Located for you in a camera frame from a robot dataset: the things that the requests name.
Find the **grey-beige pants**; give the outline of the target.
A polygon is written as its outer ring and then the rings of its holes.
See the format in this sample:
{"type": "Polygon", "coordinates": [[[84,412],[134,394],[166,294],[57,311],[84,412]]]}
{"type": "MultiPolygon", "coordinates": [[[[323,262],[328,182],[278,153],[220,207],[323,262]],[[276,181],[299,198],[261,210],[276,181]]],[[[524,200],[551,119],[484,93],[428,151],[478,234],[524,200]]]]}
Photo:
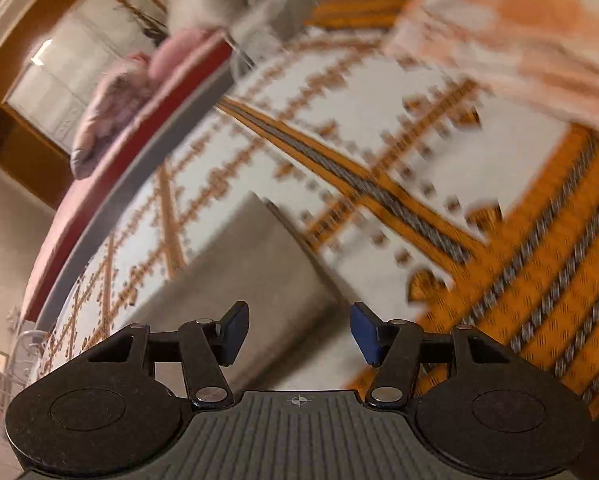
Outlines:
{"type": "Polygon", "coordinates": [[[289,216],[250,193],[185,269],[130,318],[169,332],[199,318],[217,320],[244,301],[249,331],[234,364],[223,370],[234,394],[343,389],[365,366],[350,335],[345,292],[289,216]]]}

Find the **white orange patterned bedspread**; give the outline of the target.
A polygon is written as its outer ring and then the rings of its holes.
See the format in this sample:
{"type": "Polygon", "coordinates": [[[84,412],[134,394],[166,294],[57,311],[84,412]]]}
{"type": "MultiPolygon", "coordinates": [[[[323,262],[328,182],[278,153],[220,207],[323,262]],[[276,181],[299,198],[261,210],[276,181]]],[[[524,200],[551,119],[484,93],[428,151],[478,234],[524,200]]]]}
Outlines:
{"type": "Polygon", "coordinates": [[[311,24],[188,119],[53,300],[42,378],[202,280],[267,200],[355,299],[433,333],[473,325],[599,412],[599,132],[409,55],[385,23],[311,24]]]}

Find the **folded pink quilt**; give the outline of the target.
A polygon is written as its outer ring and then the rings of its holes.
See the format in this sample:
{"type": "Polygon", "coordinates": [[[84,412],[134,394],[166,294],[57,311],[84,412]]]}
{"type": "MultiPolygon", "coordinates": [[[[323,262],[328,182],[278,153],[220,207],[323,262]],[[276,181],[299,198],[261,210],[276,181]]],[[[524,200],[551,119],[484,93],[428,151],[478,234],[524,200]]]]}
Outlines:
{"type": "Polygon", "coordinates": [[[80,118],[71,151],[75,180],[88,178],[117,136],[134,120],[154,92],[151,58],[137,52],[117,60],[98,82],[80,118]]]}

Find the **pink pillow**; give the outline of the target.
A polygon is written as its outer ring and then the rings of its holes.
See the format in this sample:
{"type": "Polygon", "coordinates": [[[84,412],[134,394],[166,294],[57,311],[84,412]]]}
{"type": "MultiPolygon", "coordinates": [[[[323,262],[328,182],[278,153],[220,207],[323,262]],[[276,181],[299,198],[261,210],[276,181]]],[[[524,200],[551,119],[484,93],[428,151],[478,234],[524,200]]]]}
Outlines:
{"type": "Polygon", "coordinates": [[[203,46],[213,29],[185,28],[169,36],[153,53],[148,75],[153,84],[162,84],[188,56],[203,46]]]}

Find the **white sliding wardrobe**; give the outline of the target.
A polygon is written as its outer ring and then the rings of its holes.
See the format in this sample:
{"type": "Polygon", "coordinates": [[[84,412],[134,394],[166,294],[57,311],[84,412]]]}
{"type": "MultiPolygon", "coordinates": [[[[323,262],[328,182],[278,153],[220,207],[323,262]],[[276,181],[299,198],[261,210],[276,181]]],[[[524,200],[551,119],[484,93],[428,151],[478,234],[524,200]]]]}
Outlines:
{"type": "Polygon", "coordinates": [[[124,56],[153,52],[166,36],[152,0],[78,0],[30,56],[6,103],[71,151],[79,118],[101,77],[124,56]]]}

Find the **peach patterned blanket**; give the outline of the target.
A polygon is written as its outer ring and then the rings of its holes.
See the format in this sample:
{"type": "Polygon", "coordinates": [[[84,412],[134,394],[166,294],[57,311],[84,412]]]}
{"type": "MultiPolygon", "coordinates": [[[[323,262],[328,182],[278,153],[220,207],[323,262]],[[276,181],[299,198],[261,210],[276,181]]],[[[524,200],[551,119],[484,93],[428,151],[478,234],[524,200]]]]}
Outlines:
{"type": "Polygon", "coordinates": [[[599,0],[407,0],[383,51],[599,128],[599,0]]]}

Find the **pink bed with grey frame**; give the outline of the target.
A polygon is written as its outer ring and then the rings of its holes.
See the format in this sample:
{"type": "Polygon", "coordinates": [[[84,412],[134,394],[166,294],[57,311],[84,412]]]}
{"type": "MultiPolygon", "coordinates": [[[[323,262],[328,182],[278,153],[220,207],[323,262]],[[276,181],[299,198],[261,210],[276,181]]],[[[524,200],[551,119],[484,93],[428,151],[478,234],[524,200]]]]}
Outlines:
{"type": "Polygon", "coordinates": [[[90,177],[70,186],[28,279],[22,322],[52,323],[132,197],[234,84],[231,54],[223,30],[206,39],[117,136],[90,177]]]}

